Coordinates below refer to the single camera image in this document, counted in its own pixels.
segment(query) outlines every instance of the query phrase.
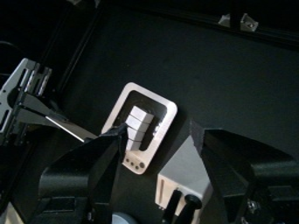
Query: black panel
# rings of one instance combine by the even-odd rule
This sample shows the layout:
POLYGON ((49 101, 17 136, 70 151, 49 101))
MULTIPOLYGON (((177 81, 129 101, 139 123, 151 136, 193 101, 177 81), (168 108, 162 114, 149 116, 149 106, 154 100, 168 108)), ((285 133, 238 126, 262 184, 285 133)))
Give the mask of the black panel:
MULTIPOLYGON (((131 81, 180 108, 146 174, 122 169, 117 211, 145 224, 161 220, 157 174, 190 135, 192 120, 299 158, 298 61, 297 51, 125 8, 106 9, 62 98, 70 119, 99 134, 131 81)), ((79 144, 59 130, 42 139, 14 197, 25 218, 34 212, 45 167, 79 144)), ((212 201, 204 224, 221 223, 212 201)))

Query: screw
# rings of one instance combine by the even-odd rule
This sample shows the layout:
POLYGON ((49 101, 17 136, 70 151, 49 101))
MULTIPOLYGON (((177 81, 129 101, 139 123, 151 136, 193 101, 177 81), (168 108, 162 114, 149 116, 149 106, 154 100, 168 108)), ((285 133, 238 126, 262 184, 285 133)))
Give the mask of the screw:
POLYGON ((260 209, 260 204, 252 199, 248 200, 248 209, 253 214, 260 209))

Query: white square frame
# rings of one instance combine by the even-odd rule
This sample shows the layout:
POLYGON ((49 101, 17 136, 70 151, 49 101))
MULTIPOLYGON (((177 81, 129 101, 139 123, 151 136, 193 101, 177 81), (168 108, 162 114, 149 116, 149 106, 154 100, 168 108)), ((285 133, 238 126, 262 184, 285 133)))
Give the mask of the white square frame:
POLYGON ((123 162, 123 165, 137 174, 143 174, 146 172, 146 169, 153 161, 153 158, 155 156, 155 153, 158 151, 158 148, 161 146, 161 143, 165 139, 165 135, 168 133, 168 130, 172 127, 176 115, 178 113, 178 107, 173 101, 169 101, 165 99, 161 95, 155 94, 146 88, 137 85, 134 82, 130 82, 126 84, 125 90, 118 98, 117 105, 111 111, 111 114, 109 116, 106 125, 102 129, 102 133, 106 133, 109 129, 113 127, 114 122, 118 118, 118 114, 121 109, 123 108, 123 105, 126 103, 127 97, 133 91, 137 91, 142 95, 146 95, 149 98, 151 98, 154 101, 162 103, 166 108, 168 112, 165 115, 165 118, 161 122, 159 129, 155 132, 154 139, 147 147, 146 150, 134 150, 126 152, 126 159, 123 162))

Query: small white box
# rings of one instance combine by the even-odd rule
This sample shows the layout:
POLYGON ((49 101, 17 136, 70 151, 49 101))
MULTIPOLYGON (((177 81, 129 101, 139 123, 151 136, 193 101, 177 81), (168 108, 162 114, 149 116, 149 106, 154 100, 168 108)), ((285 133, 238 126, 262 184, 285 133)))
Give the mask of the small white box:
POLYGON ((151 123, 155 117, 154 115, 146 113, 138 106, 134 106, 130 114, 143 123, 151 123))
POLYGON ((133 129, 133 128, 129 127, 127 128, 127 135, 129 135, 129 139, 131 139, 134 141, 138 141, 138 142, 142 142, 146 133, 145 132, 141 132, 141 131, 137 131, 135 129, 133 129))
POLYGON ((126 119, 126 124, 137 131, 146 132, 149 128, 149 123, 141 122, 135 117, 131 115, 126 119))
POLYGON ((139 151, 142 143, 127 139, 126 150, 127 151, 139 151))

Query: black background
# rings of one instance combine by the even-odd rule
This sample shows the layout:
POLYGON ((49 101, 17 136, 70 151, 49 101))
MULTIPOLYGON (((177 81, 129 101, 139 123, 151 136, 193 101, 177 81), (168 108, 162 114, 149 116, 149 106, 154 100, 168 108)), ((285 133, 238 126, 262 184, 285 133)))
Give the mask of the black background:
MULTIPOLYGON (((158 223, 157 174, 190 135, 192 120, 250 137, 299 158, 299 53, 222 31, 110 6, 73 72, 61 106, 101 133, 123 87, 135 82, 180 112, 145 175, 122 169, 117 211, 158 223)), ((45 167, 81 143, 61 130, 39 139, 14 203, 27 219, 45 167)), ((202 223, 218 222, 210 203, 202 223)))

